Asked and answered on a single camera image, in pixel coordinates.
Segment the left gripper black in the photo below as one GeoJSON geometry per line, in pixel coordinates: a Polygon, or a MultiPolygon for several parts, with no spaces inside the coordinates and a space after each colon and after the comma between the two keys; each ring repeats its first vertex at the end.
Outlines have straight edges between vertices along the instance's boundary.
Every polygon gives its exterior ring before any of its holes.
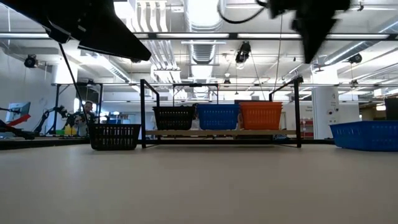
{"type": "Polygon", "coordinates": [[[23,16],[39,23],[60,44],[79,41],[79,49],[148,61],[149,49],[116,15],[109,0],[2,0],[23,16]]]}

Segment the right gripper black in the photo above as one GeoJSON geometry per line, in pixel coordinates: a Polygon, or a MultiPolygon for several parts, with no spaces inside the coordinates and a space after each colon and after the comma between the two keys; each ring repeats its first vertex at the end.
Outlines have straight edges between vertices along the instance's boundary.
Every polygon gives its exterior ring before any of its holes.
{"type": "Polygon", "coordinates": [[[302,38],[305,63],[311,63],[332,30],[336,11],[347,11],[350,0],[268,0],[271,18],[295,11],[292,29],[302,38]]]}

